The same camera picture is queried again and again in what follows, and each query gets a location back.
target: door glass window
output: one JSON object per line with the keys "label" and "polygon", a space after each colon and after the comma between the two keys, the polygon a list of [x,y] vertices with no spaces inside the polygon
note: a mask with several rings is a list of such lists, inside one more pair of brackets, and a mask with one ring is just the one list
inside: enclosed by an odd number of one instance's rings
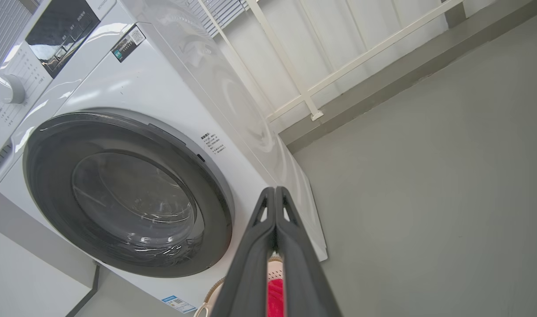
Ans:
{"label": "door glass window", "polygon": [[72,185],[92,221],[141,250],[174,255],[198,229],[194,226],[199,210],[182,181],[137,157],[88,156],[73,170]]}

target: washing machine door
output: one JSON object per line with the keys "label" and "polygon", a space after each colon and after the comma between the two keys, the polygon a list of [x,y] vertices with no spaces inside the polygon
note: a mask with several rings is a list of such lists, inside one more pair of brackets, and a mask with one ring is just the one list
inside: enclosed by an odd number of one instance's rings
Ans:
{"label": "washing machine door", "polygon": [[192,275],[229,246],[232,210],[219,179],[200,154],[156,126],[116,114],[64,114],[33,132],[24,164],[50,223],[118,269]]}

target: washing machine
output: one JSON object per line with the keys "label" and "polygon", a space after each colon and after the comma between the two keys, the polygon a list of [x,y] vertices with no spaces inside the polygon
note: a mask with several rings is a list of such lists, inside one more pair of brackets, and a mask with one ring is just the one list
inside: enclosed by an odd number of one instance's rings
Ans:
{"label": "washing machine", "polygon": [[183,313],[275,185],[326,259],[308,179],[183,0],[46,1],[0,66],[0,192]]}

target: red cloth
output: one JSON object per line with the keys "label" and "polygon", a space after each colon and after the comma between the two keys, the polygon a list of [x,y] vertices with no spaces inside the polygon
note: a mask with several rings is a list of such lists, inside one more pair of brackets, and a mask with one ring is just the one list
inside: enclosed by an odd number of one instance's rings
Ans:
{"label": "red cloth", "polygon": [[267,317],[284,317],[284,287],[282,279],[269,281]]}

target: gray floor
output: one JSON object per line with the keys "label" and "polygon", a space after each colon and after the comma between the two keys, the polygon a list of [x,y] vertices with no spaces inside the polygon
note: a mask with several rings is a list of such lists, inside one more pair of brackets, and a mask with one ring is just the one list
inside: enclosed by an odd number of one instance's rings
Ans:
{"label": "gray floor", "polygon": [[[537,17],[295,156],[345,316],[537,316]],[[78,314],[179,315],[109,271]]]}

